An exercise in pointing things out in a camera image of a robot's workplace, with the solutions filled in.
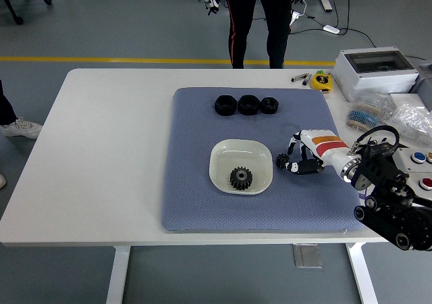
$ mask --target hex nut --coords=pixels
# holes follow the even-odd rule
[[[238,101],[237,109],[245,116],[255,115],[259,110],[259,99],[254,95],[244,95]]]
[[[221,95],[215,101],[215,111],[220,116],[231,116],[236,112],[237,101],[233,96]]]
[[[259,104],[259,109],[266,114],[274,114],[277,112],[279,102],[273,97],[265,97]]]

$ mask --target blue mat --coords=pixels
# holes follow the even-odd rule
[[[222,117],[216,98],[274,97],[278,112]],[[337,133],[321,92],[302,89],[181,88],[173,96],[173,118],[163,186],[162,225],[169,231],[208,230],[353,230],[361,227],[353,211],[358,193],[332,167],[321,174],[297,176],[273,166],[273,181],[261,194],[228,194],[209,177],[213,147],[237,138],[264,144],[273,162],[286,153],[292,135],[302,129]],[[298,145],[292,161],[300,160]]]

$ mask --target gray floor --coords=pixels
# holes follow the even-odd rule
[[[66,74],[74,68],[229,68],[226,64],[4,61],[2,57],[118,57],[227,60],[228,14],[207,17],[196,0],[11,0],[24,18],[15,24],[0,2],[0,79],[19,116],[43,124]],[[336,4],[345,28],[348,0]],[[306,13],[337,24],[318,0]],[[378,46],[432,59],[432,0],[350,0],[349,27]],[[255,18],[262,18],[258,4]],[[293,32],[320,29],[301,17]],[[266,24],[252,25],[246,58],[266,60]],[[309,30],[293,34],[286,60],[334,61],[341,49],[372,47],[355,31],[334,36]],[[266,68],[266,66],[246,66]],[[0,215],[34,141],[1,138]],[[431,257],[367,244],[364,253],[380,303],[430,303]],[[130,258],[124,303],[360,303],[343,245],[322,245],[324,268],[297,270],[289,245],[139,247]],[[8,248],[0,246],[0,303],[104,303],[114,250]]]

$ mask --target blue button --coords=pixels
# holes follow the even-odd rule
[[[424,155],[421,152],[415,152],[413,155],[411,155],[411,159],[415,162],[415,163],[423,163],[426,161],[426,155]]]

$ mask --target yellow floor line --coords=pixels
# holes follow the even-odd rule
[[[146,59],[130,57],[33,57],[0,56],[8,62],[92,62],[92,63],[164,63],[164,64],[231,64],[228,59]],[[245,60],[248,65],[269,64],[264,60]],[[334,61],[285,61],[286,66],[334,66]]]

